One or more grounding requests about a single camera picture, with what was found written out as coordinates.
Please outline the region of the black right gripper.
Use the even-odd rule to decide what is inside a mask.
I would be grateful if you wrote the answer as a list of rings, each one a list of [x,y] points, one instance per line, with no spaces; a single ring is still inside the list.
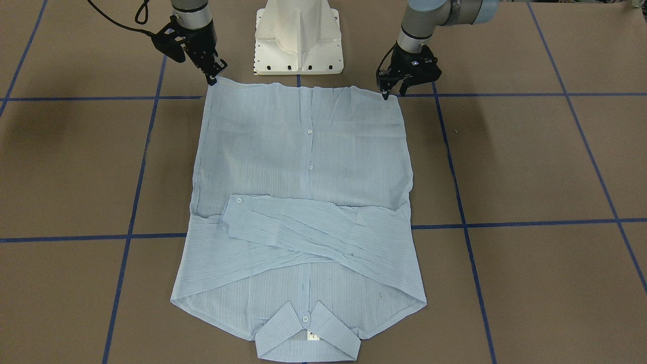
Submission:
[[[183,28],[184,50],[192,63],[199,69],[212,69],[205,72],[209,86],[217,83],[217,75],[228,67],[225,60],[217,55],[216,34],[213,24],[197,29]]]

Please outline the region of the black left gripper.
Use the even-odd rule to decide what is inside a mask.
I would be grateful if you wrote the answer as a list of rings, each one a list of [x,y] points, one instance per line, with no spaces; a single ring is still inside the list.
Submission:
[[[437,81],[442,73],[438,66],[438,59],[427,44],[422,44],[418,53],[409,53],[399,44],[395,44],[382,58],[376,70],[376,79],[382,99],[387,101],[393,84],[398,81],[402,81],[399,95],[404,97],[410,84]]]

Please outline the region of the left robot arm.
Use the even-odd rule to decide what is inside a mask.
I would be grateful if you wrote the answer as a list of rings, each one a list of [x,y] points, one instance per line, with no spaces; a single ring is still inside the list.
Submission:
[[[409,1],[397,40],[375,71],[384,101],[398,84],[404,96],[412,86],[439,80],[442,71],[429,47],[436,28],[486,23],[498,7],[499,1]]]

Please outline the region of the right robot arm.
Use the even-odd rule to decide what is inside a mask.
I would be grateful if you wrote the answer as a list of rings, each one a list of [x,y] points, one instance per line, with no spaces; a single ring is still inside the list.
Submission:
[[[208,1],[171,1],[182,48],[208,83],[215,85],[227,63],[217,51],[217,35]]]

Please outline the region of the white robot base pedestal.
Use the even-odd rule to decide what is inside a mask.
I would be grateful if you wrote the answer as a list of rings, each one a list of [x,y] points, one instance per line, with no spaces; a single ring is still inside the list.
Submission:
[[[268,1],[256,12],[255,40],[254,74],[344,70],[340,14],[328,1]]]

